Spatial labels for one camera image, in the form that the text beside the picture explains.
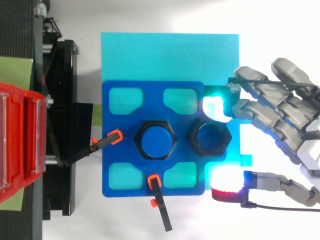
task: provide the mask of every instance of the black wire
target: black wire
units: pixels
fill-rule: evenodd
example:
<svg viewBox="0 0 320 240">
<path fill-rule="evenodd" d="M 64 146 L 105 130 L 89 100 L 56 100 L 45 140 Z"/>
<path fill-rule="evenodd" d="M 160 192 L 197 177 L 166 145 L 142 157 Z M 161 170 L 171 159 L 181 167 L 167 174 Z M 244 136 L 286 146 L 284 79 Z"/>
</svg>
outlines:
<svg viewBox="0 0 320 240">
<path fill-rule="evenodd" d="M 317 88 L 317 85 L 310 83 L 298 83 L 298 82 L 284 82 L 284 81 L 271 81 L 271 80 L 247 80 L 237 77 L 229 77 L 229 83 L 234 84 L 269 84 L 269 85 L 285 85 L 293 87 L 307 87 L 307 88 Z"/>
<path fill-rule="evenodd" d="M 290 207 L 276 207 L 276 206 L 264 206 L 255 205 L 257 208 L 269 209 L 269 210 L 280 210 L 280 211 L 296 211 L 296 212 L 317 212 L 320 213 L 320 209 L 315 208 L 290 208 Z"/>
</svg>

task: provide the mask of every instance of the led light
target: led light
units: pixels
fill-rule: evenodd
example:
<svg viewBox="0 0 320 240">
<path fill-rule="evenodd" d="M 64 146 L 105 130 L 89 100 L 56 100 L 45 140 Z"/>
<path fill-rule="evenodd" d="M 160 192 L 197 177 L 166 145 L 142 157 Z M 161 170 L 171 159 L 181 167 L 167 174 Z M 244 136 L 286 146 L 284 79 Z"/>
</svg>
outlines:
<svg viewBox="0 0 320 240">
<path fill-rule="evenodd" d="M 224 114 L 224 100 L 221 96 L 205 96 L 202 109 L 204 114 L 212 120 L 227 123 L 232 119 Z"/>
<path fill-rule="evenodd" d="M 238 193 L 244 183 L 244 168 L 239 166 L 220 166 L 211 174 L 211 187 L 220 192 Z"/>
</svg>

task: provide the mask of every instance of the black cable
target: black cable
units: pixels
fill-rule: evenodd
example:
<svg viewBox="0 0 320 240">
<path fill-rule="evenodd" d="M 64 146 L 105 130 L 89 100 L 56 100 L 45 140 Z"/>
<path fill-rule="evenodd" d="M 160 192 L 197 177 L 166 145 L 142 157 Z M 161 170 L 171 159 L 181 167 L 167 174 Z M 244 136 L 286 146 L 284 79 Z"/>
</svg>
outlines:
<svg viewBox="0 0 320 240">
<path fill-rule="evenodd" d="M 298 82 L 284 82 L 284 81 L 271 81 L 271 80 L 248 80 L 239 77 L 229 77 L 229 83 L 234 84 L 270 84 L 270 85 L 285 85 L 292 87 L 307 87 L 307 88 L 317 88 L 317 85 L 310 83 L 298 83 Z"/>
<path fill-rule="evenodd" d="M 268 210 L 279 210 L 279 211 L 295 211 L 295 212 L 316 212 L 320 213 L 320 209 L 316 208 L 290 208 L 290 207 L 276 207 L 276 206 L 265 206 L 265 205 L 258 205 L 254 202 L 247 202 L 241 204 L 242 208 L 247 209 L 268 209 Z"/>
<path fill-rule="evenodd" d="M 269 209 L 269 210 L 320 213 L 320 209 L 315 209 L 315 208 L 290 208 L 290 207 L 276 207 L 276 206 L 264 206 L 264 205 L 256 205 L 256 207 L 260 209 Z"/>
</svg>

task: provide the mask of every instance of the cyan light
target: cyan light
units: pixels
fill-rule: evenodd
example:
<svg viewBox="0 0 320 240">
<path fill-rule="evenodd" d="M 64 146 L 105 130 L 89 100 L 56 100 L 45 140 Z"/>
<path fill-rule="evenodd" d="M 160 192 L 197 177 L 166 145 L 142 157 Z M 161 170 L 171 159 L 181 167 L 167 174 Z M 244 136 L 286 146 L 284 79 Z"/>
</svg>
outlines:
<svg viewBox="0 0 320 240">
<path fill-rule="evenodd" d="M 204 114 L 212 120 L 227 123 L 232 119 L 224 114 L 224 100 L 221 96 L 205 96 L 202 109 Z"/>
</svg>

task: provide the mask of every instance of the orange clamp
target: orange clamp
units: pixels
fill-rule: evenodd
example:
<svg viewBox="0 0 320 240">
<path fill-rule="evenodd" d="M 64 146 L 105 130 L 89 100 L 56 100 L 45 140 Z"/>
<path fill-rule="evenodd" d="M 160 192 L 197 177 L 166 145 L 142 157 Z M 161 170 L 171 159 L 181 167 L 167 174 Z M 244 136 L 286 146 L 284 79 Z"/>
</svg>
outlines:
<svg viewBox="0 0 320 240">
<path fill-rule="evenodd" d="M 109 136 L 111 136 L 111 135 L 113 135 L 113 134 L 118 134 L 120 138 L 119 138 L 118 140 L 113 141 L 113 142 L 111 143 L 111 145 L 117 144 L 118 142 L 120 142 L 120 141 L 124 138 L 124 136 L 122 135 L 122 132 L 120 132 L 120 130 L 118 130 L 118 129 L 116 129 L 116 130 L 114 130 L 114 131 L 112 131 L 112 132 L 109 132 L 109 133 L 107 134 L 107 137 L 109 137 Z"/>
<path fill-rule="evenodd" d="M 92 144 L 96 144 L 97 142 L 99 142 L 99 140 L 97 140 L 95 137 L 92 138 Z"/>
<path fill-rule="evenodd" d="M 162 186 L 159 175 L 158 174 L 153 174 L 153 175 L 148 177 L 148 184 L 149 184 L 149 187 L 150 187 L 151 190 L 153 190 L 153 187 L 152 187 L 152 184 L 151 184 L 151 179 L 154 179 L 154 178 L 156 178 L 158 180 L 159 187 L 161 188 L 161 186 Z"/>
<path fill-rule="evenodd" d="M 155 199 L 151 199 L 151 200 L 150 200 L 150 203 L 151 203 L 151 206 L 152 206 L 153 208 L 155 208 L 155 207 L 158 206 L 157 201 L 156 201 Z"/>
</svg>

